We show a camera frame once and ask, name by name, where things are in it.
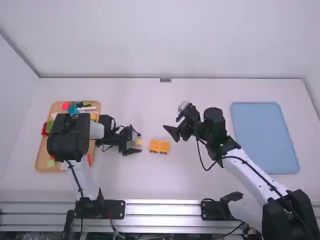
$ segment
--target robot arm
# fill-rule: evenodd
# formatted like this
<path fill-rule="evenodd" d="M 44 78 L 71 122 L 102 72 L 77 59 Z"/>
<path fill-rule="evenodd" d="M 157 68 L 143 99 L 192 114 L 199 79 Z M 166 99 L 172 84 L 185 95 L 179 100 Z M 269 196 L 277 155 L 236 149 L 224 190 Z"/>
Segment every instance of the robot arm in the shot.
<path fill-rule="evenodd" d="M 320 239 L 320 232 L 309 197 L 300 189 L 290 191 L 276 182 L 260 169 L 241 149 L 241 146 L 227 135 L 226 122 L 219 108 L 210 107 L 203 113 L 203 122 L 196 107 L 188 101 L 178 107 L 176 122 L 182 118 L 178 127 L 164 125 L 173 139 L 178 142 L 180 137 L 188 141 L 191 136 L 205 145 L 208 155 L 221 168 L 226 169 L 248 189 L 257 200 L 260 213 L 237 210 L 235 205 L 243 194 L 234 192 L 220 201 L 204 202 L 201 207 L 210 204 L 213 216 L 203 220 L 237 218 L 253 224 L 265 240 L 315 240 Z"/>
<path fill-rule="evenodd" d="M 58 114 L 48 136 L 46 147 L 56 161 L 65 165 L 65 169 L 72 173 L 78 187 L 74 210 L 66 216 L 66 222 L 61 238 L 67 240 L 74 218 L 78 219 L 123 219 L 126 203 L 123 200 L 105 200 L 101 189 L 96 185 L 89 170 L 87 152 L 92 139 L 97 139 L 96 145 L 118 146 L 119 152 L 127 156 L 142 150 L 127 148 L 127 143 L 133 141 L 140 133 L 132 125 L 119 127 L 111 121 L 108 115 L 100 115 L 99 123 L 90 120 L 89 113 L 71 116 L 66 113 Z M 114 234 L 119 235 L 112 226 Z"/>

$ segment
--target tabletop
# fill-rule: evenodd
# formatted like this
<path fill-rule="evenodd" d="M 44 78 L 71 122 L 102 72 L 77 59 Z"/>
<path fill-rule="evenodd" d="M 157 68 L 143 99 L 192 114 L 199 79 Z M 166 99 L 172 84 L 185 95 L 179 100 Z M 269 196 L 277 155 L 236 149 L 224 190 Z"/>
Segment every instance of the tabletop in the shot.
<path fill-rule="evenodd" d="M 93 178 L 106 199 L 219 199 L 234 191 L 248 192 L 226 170 L 216 165 L 205 172 L 196 141 L 175 143 L 163 125 L 176 126 L 178 105 L 193 103 L 200 115 L 209 107 L 223 110 L 228 134 L 234 136 L 230 106 L 233 102 L 276 102 L 280 105 L 300 164 L 298 174 L 272 175 L 290 189 L 303 189 L 320 201 L 317 185 L 320 123 L 301 79 L 107 79 L 45 78 L 33 100 L 11 158 L 0 180 L 0 200 L 32 201 L 75 199 L 76 185 L 67 173 L 39 173 L 34 164 L 41 129 L 55 101 L 97 100 L 101 114 L 117 125 L 132 124 L 142 134 L 143 152 L 122 156 L 117 149 L 95 151 Z M 169 140 L 168 155 L 148 151 L 151 139 Z M 204 147 L 206 166 L 211 160 Z"/>

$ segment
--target white wall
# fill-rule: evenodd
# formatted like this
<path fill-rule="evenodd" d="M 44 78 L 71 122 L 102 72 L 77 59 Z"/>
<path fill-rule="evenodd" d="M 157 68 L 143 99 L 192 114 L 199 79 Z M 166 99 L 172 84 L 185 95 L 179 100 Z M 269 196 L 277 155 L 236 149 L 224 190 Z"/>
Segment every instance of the white wall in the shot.
<path fill-rule="evenodd" d="M 9 161 L 38 82 L 35 73 L 0 36 L 0 172 Z"/>
<path fill-rule="evenodd" d="M 303 78 L 320 110 L 318 0 L 2 0 L 42 76 Z"/>

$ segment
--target orange toy car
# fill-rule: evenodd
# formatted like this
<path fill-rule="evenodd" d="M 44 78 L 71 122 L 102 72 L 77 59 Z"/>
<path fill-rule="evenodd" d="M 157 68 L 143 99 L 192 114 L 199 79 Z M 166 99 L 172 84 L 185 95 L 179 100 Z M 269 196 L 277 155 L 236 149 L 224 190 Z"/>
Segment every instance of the orange toy car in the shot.
<path fill-rule="evenodd" d="M 152 139 L 150 141 L 149 151 L 153 154 L 155 153 L 161 153 L 164 155 L 168 154 L 170 152 L 170 142 Z"/>

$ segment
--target blue mat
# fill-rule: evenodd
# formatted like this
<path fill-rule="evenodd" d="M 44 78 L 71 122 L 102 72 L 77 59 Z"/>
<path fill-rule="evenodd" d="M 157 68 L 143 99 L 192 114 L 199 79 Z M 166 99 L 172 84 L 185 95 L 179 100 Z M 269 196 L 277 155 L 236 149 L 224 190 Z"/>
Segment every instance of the blue mat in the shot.
<path fill-rule="evenodd" d="M 284 115 L 275 102 L 234 102 L 231 115 L 236 141 L 268 174 L 300 170 Z"/>

